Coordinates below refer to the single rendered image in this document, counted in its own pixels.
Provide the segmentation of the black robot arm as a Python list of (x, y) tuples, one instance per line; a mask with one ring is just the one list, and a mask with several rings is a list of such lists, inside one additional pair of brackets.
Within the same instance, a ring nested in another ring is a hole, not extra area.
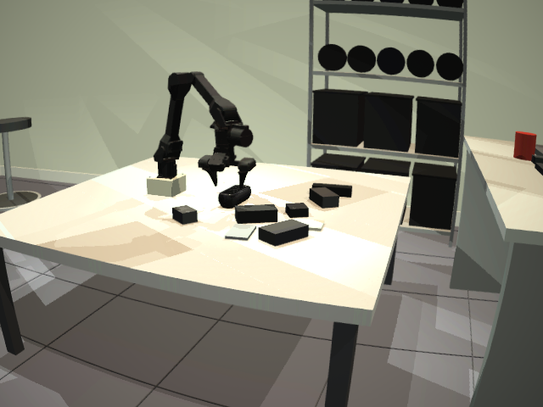
[[(154, 162), (158, 162), (158, 176), (156, 178), (173, 179), (177, 176), (176, 159), (180, 158), (183, 141), (179, 137), (184, 98), (191, 89), (198, 91), (201, 97), (209, 104), (209, 111), (214, 119), (210, 128), (215, 131), (216, 144), (232, 144), (247, 148), (253, 141), (252, 131), (244, 125), (236, 106), (229, 100), (221, 97), (217, 90), (209, 83), (200, 71), (174, 72), (168, 78), (168, 91), (171, 94), (168, 120), (165, 134), (161, 137)], [(233, 120), (233, 121), (231, 121)], [(224, 171), (230, 166), (229, 152), (220, 153), (214, 149), (208, 166), (211, 171)]]

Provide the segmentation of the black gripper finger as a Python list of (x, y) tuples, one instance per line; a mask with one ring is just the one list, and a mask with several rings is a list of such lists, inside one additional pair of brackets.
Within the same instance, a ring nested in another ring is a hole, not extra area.
[(212, 179), (212, 181), (214, 182), (215, 186), (217, 187), (218, 186), (218, 172), (217, 171), (211, 171), (210, 169), (201, 169), (203, 171), (207, 171)]
[(239, 174), (239, 187), (240, 189), (243, 188), (243, 185), (244, 185), (244, 181), (245, 181), (245, 178), (246, 178), (246, 175), (248, 174), (247, 171), (238, 171), (238, 174)]

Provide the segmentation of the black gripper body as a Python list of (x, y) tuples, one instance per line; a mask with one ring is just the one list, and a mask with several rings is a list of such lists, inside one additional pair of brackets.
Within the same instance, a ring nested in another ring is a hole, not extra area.
[[(230, 153), (230, 158), (231, 158), (231, 166), (237, 166), (238, 169), (240, 171), (251, 171), (252, 169), (254, 169), (254, 167), (256, 166), (256, 161), (254, 158), (247, 158), (247, 157), (243, 157), (242, 159), (240, 160), (235, 160), (236, 158), (236, 155), (234, 155), (234, 147), (236, 145), (232, 145), (231, 143), (230, 144), (225, 144), (225, 145), (220, 145), (220, 144), (216, 144), (216, 146), (214, 147), (214, 149), (217, 149), (218, 152), (220, 153), (223, 153), (224, 152), (229, 152)], [(208, 162), (210, 160), (212, 155), (205, 155), (203, 156), (199, 162), (198, 162), (198, 168), (200, 169), (209, 169), (209, 166), (208, 166)]]

